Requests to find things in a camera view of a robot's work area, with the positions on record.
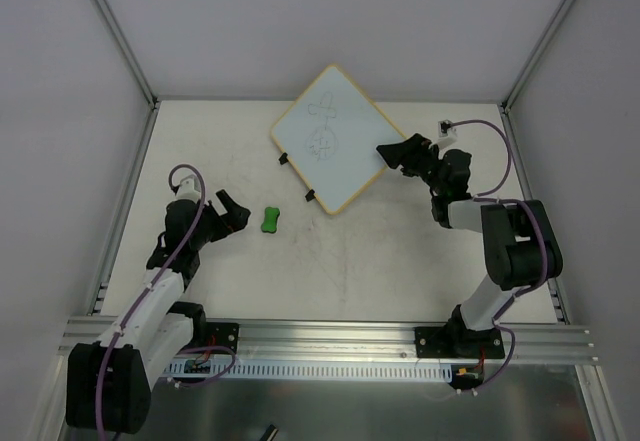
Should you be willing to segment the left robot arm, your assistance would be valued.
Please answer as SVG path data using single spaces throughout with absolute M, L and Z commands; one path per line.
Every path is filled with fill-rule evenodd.
M 177 189 L 139 293 L 94 341 L 71 350 L 65 403 L 69 426 L 102 435 L 139 432 L 153 387 L 170 361 L 181 350 L 197 351 L 208 342 L 203 306 L 182 296 L 199 269 L 200 250 L 243 230 L 251 215 L 226 191 L 216 196 L 223 213 L 203 202 L 198 189 Z

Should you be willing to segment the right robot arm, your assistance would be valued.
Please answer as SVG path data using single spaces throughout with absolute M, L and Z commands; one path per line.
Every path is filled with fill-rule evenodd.
M 500 318 L 520 297 L 540 288 L 563 269 L 563 258 L 538 200 L 494 200 L 469 191 L 471 154 L 441 151 L 420 134 L 395 144 L 379 145 L 378 154 L 391 169 L 418 177 L 429 188 L 431 212 L 443 228 L 481 234 L 486 274 L 473 294 L 457 305 L 438 328 L 414 330 L 416 354 L 422 359 L 502 359 Z

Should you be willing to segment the green bone-shaped eraser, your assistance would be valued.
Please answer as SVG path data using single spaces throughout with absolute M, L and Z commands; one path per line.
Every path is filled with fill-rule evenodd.
M 279 216 L 279 208 L 271 206 L 266 207 L 264 209 L 264 218 L 260 226 L 261 232 L 266 234 L 275 234 L 278 229 Z

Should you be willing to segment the yellow framed whiteboard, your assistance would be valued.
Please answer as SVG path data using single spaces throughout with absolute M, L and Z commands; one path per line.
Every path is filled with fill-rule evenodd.
M 311 82 L 270 135 L 329 215 L 340 213 L 384 172 L 379 145 L 406 139 L 336 64 Z

